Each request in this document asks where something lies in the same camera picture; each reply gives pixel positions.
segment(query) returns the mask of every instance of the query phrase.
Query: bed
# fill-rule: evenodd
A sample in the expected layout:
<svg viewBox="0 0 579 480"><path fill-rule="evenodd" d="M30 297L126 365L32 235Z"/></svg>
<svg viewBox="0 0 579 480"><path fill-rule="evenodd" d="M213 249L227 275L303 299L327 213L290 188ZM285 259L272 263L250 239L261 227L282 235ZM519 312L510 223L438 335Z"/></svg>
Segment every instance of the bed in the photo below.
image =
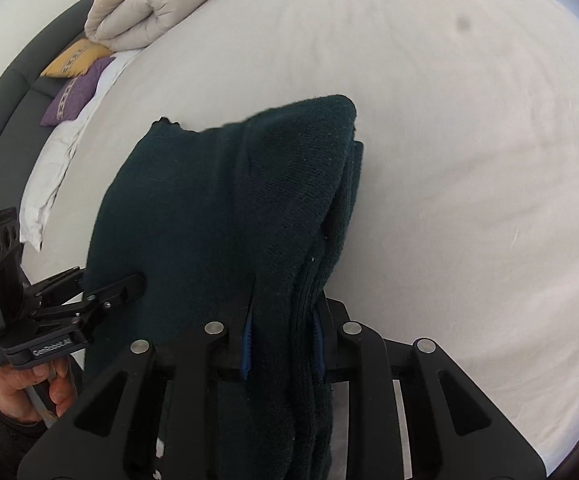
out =
<svg viewBox="0 0 579 480"><path fill-rule="evenodd" d="M20 203L50 134L29 126L58 90L38 74L88 5L0 80L0 207ZM159 117L201 130L334 92L357 105L367 155L328 294L386 337L437 340L552 478L579 478L579 0L210 0L109 91L26 272L85 264L107 185Z"/></svg>

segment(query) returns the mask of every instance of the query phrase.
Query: folded dark green sweater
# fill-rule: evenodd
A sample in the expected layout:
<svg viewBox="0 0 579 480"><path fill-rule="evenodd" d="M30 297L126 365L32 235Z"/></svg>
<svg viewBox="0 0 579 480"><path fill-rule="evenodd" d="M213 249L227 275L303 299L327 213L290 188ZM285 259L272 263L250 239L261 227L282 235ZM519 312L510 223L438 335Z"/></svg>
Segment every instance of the folded dark green sweater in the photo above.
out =
<svg viewBox="0 0 579 480"><path fill-rule="evenodd" d="M313 312L359 183L355 116L349 99L329 96L201 133L161 119L102 202L85 289L133 272L147 287L96 329L86 381L135 339L202 330L255 277L252 369L245 383L219 384L221 480L327 476L332 407Z"/></svg>

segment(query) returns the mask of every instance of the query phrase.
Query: purple pillow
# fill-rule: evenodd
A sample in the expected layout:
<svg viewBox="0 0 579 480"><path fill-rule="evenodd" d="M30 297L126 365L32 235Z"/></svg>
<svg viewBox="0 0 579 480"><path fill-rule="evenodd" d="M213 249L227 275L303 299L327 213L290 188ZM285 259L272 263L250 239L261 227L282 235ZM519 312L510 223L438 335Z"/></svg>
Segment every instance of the purple pillow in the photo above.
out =
<svg viewBox="0 0 579 480"><path fill-rule="evenodd" d="M63 121L73 121L78 117L85 105L92 100L98 86L98 79L114 57L103 57L96 61L87 73L70 79L40 121L41 126L58 126Z"/></svg>

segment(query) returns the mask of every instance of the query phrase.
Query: sweater sleeve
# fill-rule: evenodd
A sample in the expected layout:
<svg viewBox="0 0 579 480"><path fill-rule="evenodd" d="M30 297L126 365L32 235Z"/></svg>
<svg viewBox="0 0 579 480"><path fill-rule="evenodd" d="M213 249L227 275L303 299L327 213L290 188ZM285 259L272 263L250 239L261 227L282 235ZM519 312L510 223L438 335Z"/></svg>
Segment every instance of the sweater sleeve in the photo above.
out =
<svg viewBox="0 0 579 480"><path fill-rule="evenodd" d="M0 412L0 463L15 475L22 458L45 431L42 421L21 424Z"/></svg>

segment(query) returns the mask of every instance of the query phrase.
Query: human hand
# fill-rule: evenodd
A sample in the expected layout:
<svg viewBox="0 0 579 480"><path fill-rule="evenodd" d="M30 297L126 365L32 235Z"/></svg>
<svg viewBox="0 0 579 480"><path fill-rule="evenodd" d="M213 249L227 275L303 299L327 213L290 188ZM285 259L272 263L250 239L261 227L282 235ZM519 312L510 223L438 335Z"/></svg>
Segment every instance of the human hand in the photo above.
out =
<svg viewBox="0 0 579 480"><path fill-rule="evenodd" d="M56 359L28 370L16 370L11 365L0 368L0 412L22 424L39 422L42 417L25 392L28 386L45 381L51 369L56 378L49 387L49 397L56 405L56 415L61 416L76 400L76 387L68 377L67 358Z"/></svg>

